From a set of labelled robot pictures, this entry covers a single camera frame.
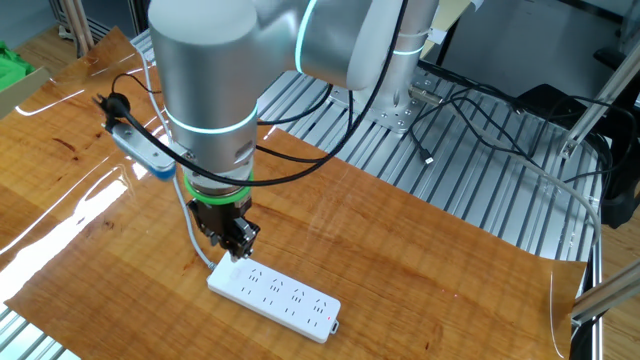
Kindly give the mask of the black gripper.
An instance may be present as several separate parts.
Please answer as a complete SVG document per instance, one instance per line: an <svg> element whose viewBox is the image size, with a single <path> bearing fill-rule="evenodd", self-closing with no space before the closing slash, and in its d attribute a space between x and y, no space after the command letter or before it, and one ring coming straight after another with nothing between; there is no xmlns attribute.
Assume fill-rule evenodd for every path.
<svg viewBox="0 0 640 360"><path fill-rule="evenodd" d="M218 244L226 250L232 262L236 262L252 255L253 245L261 230L244 217L251 205L250 197L224 205L192 199L187 203L187 208L200 231L210 238L213 245Z"/></svg>

